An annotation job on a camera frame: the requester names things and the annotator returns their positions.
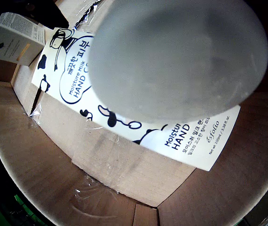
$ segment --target clear plastic film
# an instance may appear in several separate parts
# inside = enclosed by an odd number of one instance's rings
[[[95,220],[97,225],[121,225],[117,196],[114,190],[86,174],[81,185],[74,190],[71,206],[76,212]]]
[[[37,123],[37,125],[40,125],[41,115],[42,115],[42,106],[41,103],[37,103],[35,109],[30,114],[30,117]]]
[[[70,28],[95,32],[114,0],[84,0],[72,14]]]

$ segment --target cow cartoon illustration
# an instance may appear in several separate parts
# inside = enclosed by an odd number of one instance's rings
[[[104,108],[101,105],[98,105],[98,110],[103,116],[108,117],[107,123],[110,127],[114,127],[117,122],[122,123],[124,126],[128,126],[130,129],[139,129],[142,126],[142,124],[138,121],[127,122],[125,119],[122,119],[121,116],[116,115],[114,112],[110,111],[108,108]]]
[[[58,56],[61,49],[64,49],[66,53],[68,53],[70,47],[78,40],[77,38],[73,38],[74,30],[69,30],[65,28],[60,28],[53,35],[52,40],[50,41],[49,46],[51,48],[57,49],[57,54],[55,56],[55,70],[58,69],[57,61]]]

